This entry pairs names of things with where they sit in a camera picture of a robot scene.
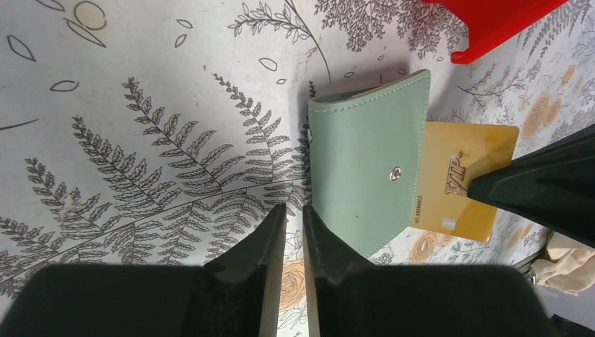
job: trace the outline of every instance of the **floral patterned tablecloth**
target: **floral patterned tablecloth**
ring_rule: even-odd
[[[440,5],[244,1],[2,1],[2,312],[48,264],[202,264],[287,202],[279,336],[307,336],[308,97],[429,69],[428,119],[517,125],[517,157],[595,122],[595,1],[469,66]],[[500,212],[488,243],[408,228],[372,261],[511,265],[546,232]]]

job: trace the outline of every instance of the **silver rivet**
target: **silver rivet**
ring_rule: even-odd
[[[399,179],[400,177],[401,177],[401,168],[397,166],[392,169],[389,178],[391,181],[395,181],[395,180]]]

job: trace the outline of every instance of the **card holder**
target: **card holder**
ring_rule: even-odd
[[[430,71],[308,103],[312,205],[370,257],[411,222]]]

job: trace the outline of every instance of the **gold vip card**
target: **gold vip card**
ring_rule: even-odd
[[[497,208],[467,198],[467,189],[510,165],[518,136],[515,126],[427,122],[411,227],[488,241]]]

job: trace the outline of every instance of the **red plastic object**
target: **red plastic object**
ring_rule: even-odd
[[[469,28],[469,48],[450,55],[468,65],[543,18],[567,0],[423,0],[442,4]]]

